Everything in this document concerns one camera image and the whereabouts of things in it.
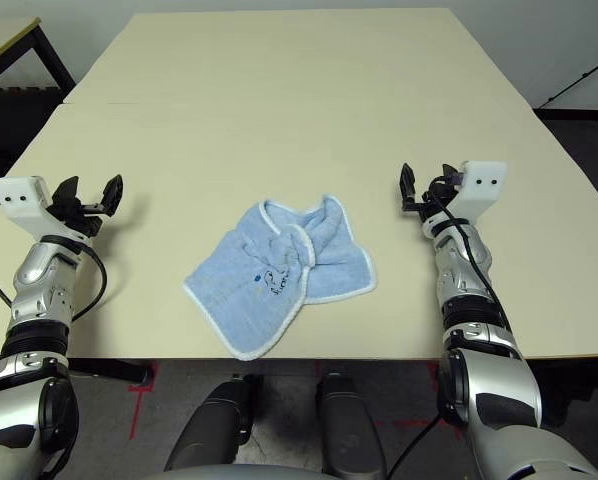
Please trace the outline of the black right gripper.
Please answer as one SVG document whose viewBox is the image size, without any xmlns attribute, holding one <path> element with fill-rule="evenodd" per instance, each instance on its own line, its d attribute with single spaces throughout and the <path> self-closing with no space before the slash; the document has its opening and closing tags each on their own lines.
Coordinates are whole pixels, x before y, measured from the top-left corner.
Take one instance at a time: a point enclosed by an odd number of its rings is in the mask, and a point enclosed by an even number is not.
<svg viewBox="0 0 598 480">
<path fill-rule="evenodd" d="M 422 222 L 443 211 L 443 207 L 457 195 L 458 187 L 463 182 L 464 173 L 449 164 L 442 165 L 442 176 L 434 178 L 423 193 L 422 200 L 415 200 L 415 175 L 412 168 L 404 162 L 399 176 L 399 188 L 405 212 L 415 212 Z"/>
</svg>

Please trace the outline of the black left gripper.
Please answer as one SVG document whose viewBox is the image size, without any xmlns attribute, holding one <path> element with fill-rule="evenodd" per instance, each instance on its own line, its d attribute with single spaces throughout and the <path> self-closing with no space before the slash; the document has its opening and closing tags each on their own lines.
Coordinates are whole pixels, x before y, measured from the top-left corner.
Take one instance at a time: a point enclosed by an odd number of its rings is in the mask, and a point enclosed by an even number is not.
<svg viewBox="0 0 598 480">
<path fill-rule="evenodd" d="M 102 200 L 87 205 L 77 197 L 78 181 L 78 176 L 72 176 L 58 185 L 48 212 L 71 230 L 93 238 L 98 235 L 103 223 L 100 216 L 116 213 L 123 196 L 123 178 L 120 174 L 111 178 L 103 190 Z"/>
</svg>

